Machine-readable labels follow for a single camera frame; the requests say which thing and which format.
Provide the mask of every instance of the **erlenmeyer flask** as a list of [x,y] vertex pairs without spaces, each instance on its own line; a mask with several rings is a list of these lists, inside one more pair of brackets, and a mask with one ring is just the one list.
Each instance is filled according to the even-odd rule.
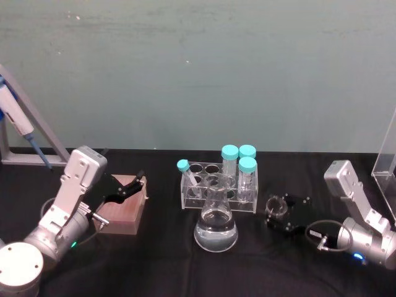
[[238,239],[231,207],[227,199],[227,181],[222,174],[214,173],[205,178],[206,201],[202,208],[194,238],[197,244],[209,252],[230,249]]

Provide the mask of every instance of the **acrylic enclosure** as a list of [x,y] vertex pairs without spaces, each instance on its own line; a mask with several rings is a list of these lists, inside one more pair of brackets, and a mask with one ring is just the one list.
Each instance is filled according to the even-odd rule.
[[376,180],[379,189],[396,221],[396,110],[390,121],[384,142],[378,153],[376,164],[371,175]]
[[[189,162],[190,170],[196,178],[198,185],[198,195],[192,191],[192,184],[190,180],[181,178],[181,208],[182,209],[201,209],[207,197],[208,181],[211,174],[223,174],[223,165],[218,163],[199,163]],[[239,212],[252,212],[256,213],[257,195],[258,195],[258,174],[257,170],[254,173],[252,189],[254,200],[252,202],[238,201],[238,170],[235,178],[227,176],[228,183],[228,203],[231,210]]]

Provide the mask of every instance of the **test tube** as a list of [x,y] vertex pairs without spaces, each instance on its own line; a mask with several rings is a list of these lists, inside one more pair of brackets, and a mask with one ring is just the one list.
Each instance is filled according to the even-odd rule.
[[188,163],[188,161],[186,159],[179,160],[178,169],[180,172],[182,172],[184,177],[187,178],[187,180],[189,180],[190,183],[192,184],[191,189],[194,195],[198,196],[198,188],[197,188],[198,183],[193,173],[190,170],[190,164]]
[[238,159],[239,150],[235,145],[228,144],[222,148],[223,157],[223,174],[227,176],[236,175],[236,159]]
[[256,157],[256,148],[250,144],[244,144],[239,147],[239,157]]
[[238,200],[253,202],[253,175],[257,169],[257,162],[252,157],[243,157],[239,160]]

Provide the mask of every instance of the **brown box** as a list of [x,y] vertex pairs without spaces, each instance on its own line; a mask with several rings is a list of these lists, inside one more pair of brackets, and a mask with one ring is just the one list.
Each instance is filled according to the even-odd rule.
[[[129,184],[135,176],[132,175],[113,175],[123,186]],[[100,233],[106,234],[126,234],[136,235],[142,216],[144,202],[147,199],[146,185],[147,180],[144,176],[141,181],[144,183],[140,192],[127,198],[122,204],[115,202],[106,203],[98,214],[107,219],[110,224],[104,227]],[[95,221],[95,228],[98,230],[99,222]]]

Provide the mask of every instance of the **water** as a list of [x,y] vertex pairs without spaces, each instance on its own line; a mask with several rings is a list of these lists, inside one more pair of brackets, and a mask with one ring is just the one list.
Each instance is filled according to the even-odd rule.
[[238,239],[238,230],[231,212],[208,209],[203,212],[194,230],[197,244],[209,252],[223,252],[232,248]]

